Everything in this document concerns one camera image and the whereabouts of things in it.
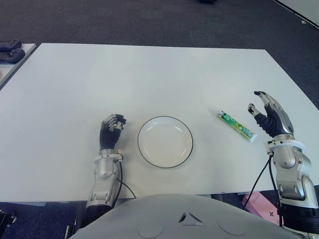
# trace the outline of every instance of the white table surface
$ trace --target white table surface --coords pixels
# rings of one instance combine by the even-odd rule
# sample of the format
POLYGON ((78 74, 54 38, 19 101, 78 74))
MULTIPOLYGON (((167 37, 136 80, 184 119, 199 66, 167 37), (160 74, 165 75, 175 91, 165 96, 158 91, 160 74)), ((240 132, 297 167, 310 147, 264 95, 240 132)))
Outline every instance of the white table surface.
MULTIPOLYGON (((263 109, 254 90, 284 107, 319 184, 319 111, 265 50, 42 44, 0 91, 0 201, 87 200, 100 123, 111 113, 128 120, 116 148, 137 196, 250 191, 270 139, 247 112, 249 103, 263 109), (218 109, 257 139, 221 122, 218 109), (141 126, 156 116, 192 133, 191 156, 176 168, 156 168, 138 150, 141 126)), ((266 170, 256 191, 269 189, 266 170)))
POLYGON ((36 47, 35 44, 23 44, 22 49, 25 51, 25 56, 16 64, 0 64, 0 86, 7 80, 7 78, 18 68, 21 64, 24 63, 26 58, 28 58, 29 54, 36 47))

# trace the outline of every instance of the toothpaste tube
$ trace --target toothpaste tube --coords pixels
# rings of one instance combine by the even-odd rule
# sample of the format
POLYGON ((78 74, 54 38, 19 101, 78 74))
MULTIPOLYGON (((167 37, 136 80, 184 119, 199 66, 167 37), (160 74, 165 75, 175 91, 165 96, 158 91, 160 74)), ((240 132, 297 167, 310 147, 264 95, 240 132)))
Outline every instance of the toothpaste tube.
POLYGON ((248 128, 238 123, 235 119, 233 119, 230 115, 226 114, 224 111, 219 111, 217 113, 217 117, 220 118, 223 122, 231 126, 237 132, 239 132, 242 136, 244 136, 250 142, 254 141, 257 137, 257 134, 250 131, 248 128))

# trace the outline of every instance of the black cable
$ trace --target black cable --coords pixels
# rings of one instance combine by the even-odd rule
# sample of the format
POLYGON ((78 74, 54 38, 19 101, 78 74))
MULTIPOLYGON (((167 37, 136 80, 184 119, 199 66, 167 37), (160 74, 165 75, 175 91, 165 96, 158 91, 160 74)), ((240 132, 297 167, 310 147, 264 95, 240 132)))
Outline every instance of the black cable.
POLYGON ((130 187, 128 186, 128 185, 126 185, 124 182, 122 182, 123 183, 123 185, 125 186, 125 187, 127 187, 127 189, 129 189, 129 191, 132 193, 132 195, 134 196, 134 198, 137 198, 136 196, 135 196, 135 194, 133 193, 133 191, 130 189, 130 187))
POLYGON ((120 194, 120 191, 121 191, 121 188, 122 188, 122 184, 123 184, 123 169, 122 169, 122 163, 119 161, 119 164, 120 164, 120 171, 121 171, 120 187, 119 187, 118 193, 117 193, 117 195, 116 195, 116 197, 115 197, 115 200, 114 200, 114 202, 113 202, 113 204, 112 204, 112 208, 115 207, 115 204, 116 204, 116 202, 117 202, 117 200, 118 200, 118 198, 119 198, 119 194, 120 194))
POLYGON ((273 157, 272 155, 269 156, 269 159, 268 159, 267 163, 265 164, 263 170, 261 170, 261 172, 260 172, 260 174, 259 174, 259 176, 258 176, 258 178, 257 178, 257 180, 256 180, 256 182, 255 182, 255 184, 254 184, 254 186, 253 186, 253 188, 252 188, 250 194, 249 194, 249 197, 248 197, 247 201, 245 202, 245 205, 244 205, 244 207, 243 207, 243 210, 246 208, 247 203, 248 203, 248 201, 249 201, 251 195, 253 194, 253 191, 254 191, 254 189, 255 189, 255 187, 256 187, 256 185, 257 185, 258 180, 260 179, 261 175, 262 175, 263 172, 265 171, 265 168, 267 167, 267 165, 268 165, 269 162, 271 161, 271 158, 272 158, 272 157, 273 157))
POLYGON ((280 213, 280 209, 281 209, 281 205, 280 205, 280 198, 279 198, 279 193, 275 184, 275 180, 274 180, 274 176, 273 176, 273 172, 271 170, 271 159, 269 160, 269 173, 270 173, 270 178, 271 178, 271 182, 273 183, 273 187, 276 193, 276 199, 277 199, 277 210, 279 212, 279 226, 283 226, 283 219, 280 213))

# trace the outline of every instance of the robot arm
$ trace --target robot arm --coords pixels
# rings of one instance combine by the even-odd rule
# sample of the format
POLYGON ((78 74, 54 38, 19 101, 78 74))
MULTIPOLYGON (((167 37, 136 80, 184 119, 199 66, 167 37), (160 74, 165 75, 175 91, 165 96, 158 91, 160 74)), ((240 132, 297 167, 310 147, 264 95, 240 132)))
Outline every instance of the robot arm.
POLYGON ((295 140, 294 128, 280 104, 262 91, 255 91, 264 103, 267 116, 253 104, 248 112, 257 124, 273 138, 268 154, 273 155, 280 195, 279 212, 285 227, 295 232, 319 234, 319 208, 314 185, 310 179, 311 162, 303 154, 305 146, 295 140))
POLYGON ((120 191, 117 181, 120 172, 117 162, 122 160, 121 152, 114 147, 120 138, 126 119, 122 115, 110 115, 102 121, 100 130, 100 152, 95 159, 95 184, 86 204, 85 215, 80 228, 83 228, 114 208, 120 191))

